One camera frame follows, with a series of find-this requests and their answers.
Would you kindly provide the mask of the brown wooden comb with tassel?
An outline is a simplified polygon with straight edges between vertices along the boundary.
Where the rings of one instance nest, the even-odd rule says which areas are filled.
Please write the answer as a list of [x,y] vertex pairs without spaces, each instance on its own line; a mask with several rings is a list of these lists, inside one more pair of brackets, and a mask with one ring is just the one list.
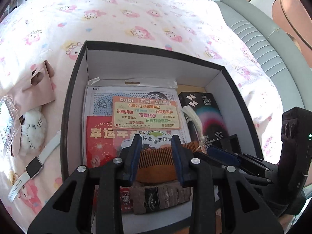
[[[195,152],[204,151],[203,125],[199,116],[188,105],[182,108],[188,121],[193,122],[198,141],[183,144],[183,147]],[[136,181],[143,184],[160,184],[177,179],[172,149],[170,146],[159,149],[147,148],[141,151]]]

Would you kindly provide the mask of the white plush cat toy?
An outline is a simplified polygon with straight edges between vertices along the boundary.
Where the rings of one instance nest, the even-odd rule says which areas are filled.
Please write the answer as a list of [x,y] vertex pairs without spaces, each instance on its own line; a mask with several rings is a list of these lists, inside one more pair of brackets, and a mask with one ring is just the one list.
[[38,152],[45,141],[47,120],[41,107],[33,108],[23,115],[21,125],[21,154]]

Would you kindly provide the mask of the pink fabric underwear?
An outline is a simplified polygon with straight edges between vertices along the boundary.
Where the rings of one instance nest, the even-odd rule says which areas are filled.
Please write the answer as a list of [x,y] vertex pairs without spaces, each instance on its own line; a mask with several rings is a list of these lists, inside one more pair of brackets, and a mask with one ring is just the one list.
[[13,127],[10,137],[12,156],[17,156],[20,150],[21,122],[19,119],[29,110],[55,100],[51,84],[53,76],[54,69],[46,60],[24,76],[6,94],[11,105],[9,110],[13,115]]

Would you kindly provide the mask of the clear cartoon phone case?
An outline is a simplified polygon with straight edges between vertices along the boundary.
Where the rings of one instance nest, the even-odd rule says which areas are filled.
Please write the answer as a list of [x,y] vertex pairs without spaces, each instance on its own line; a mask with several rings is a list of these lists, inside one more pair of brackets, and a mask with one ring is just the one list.
[[4,145],[3,154],[11,149],[14,138],[20,129],[19,115],[12,99],[4,96],[1,99],[1,139]]

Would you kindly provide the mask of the brown coffee sachet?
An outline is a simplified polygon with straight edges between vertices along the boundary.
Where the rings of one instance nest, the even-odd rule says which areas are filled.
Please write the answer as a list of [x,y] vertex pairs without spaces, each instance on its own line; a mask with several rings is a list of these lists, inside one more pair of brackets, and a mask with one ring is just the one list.
[[192,190],[183,188],[178,181],[149,186],[135,183],[130,198],[134,214],[142,215],[186,203],[192,198]]

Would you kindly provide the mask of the small black box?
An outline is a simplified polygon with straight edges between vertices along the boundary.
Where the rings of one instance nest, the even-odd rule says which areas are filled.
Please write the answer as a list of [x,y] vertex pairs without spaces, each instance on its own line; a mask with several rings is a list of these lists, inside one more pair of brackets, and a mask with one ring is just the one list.
[[226,151],[232,154],[242,153],[241,147],[239,145],[238,137],[236,134],[228,136],[228,137],[223,137],[222,139],[217,141],[216,145],[223,151]]

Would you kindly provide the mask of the red lucky booklet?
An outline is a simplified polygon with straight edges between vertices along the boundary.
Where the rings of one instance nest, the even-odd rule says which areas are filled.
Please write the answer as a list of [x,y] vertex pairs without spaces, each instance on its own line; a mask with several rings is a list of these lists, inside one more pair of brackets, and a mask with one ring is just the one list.
[[86,165],[96,168],[118,157],[123,148],[129,147],[135,130],[114,130],[111,116],[87,116]]

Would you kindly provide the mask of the orange babi sticker card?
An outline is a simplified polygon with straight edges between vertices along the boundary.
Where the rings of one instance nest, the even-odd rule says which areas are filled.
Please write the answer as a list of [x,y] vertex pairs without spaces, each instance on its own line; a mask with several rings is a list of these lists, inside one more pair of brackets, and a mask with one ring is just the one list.
[[113,128],[125,130],[179,130],[181,121],[175,101],[113,97]]

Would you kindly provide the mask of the grey green padded headboard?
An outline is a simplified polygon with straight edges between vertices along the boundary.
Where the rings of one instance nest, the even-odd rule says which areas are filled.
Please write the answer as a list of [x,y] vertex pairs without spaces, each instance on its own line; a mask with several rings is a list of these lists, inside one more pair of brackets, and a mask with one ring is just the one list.
[[288,34],[246,0],[213,0],[226,24],[273,81],[285,111],[311,110],[311,69]]

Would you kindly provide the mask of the black screen protector box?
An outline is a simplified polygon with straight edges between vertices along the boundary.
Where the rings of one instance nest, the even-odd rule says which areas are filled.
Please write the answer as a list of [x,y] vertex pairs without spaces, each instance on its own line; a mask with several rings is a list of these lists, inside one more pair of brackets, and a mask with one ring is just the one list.
[[[203,135],[205,137],[204,151],[202,153],[206,154],[210,146],[217,147],[216,143],[218,140],[229,136],[221,111],[212,94],[205,92],[181,92],[178,97],[182,108],[189,105],[202,122]],[[187,122],[191,140],[198,141],[198,135],[193,122],[188,121],[185,114],[184,117]]]

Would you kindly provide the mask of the black cardboard storage box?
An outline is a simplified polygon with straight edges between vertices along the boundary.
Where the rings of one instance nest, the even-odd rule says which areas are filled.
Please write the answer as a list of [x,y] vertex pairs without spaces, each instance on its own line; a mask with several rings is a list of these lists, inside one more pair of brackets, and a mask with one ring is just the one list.
[[60,164],[67,179],[82,163],[82,117],[87,83],[116,91],[160,91],[178,85],[211,93],[230,134],[244,153],[263,157],[260,142],[233,77],[224,67],[178,52],[140,45],[87,41],[69,80],[61,123]]

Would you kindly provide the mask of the pink cartoon print bedsheet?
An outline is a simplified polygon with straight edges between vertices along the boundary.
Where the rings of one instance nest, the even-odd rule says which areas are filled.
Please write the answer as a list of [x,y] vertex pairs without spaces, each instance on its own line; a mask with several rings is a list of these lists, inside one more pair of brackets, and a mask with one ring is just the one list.
[[56,99],[43,107],[47,139],[61,127],[69,78],[85,41],[143,45],[224,66],[248,107],[264,159],[280,159],[282,102],[242,40],[209,0],[28,0],[1,20],[1,95],[43,61]]

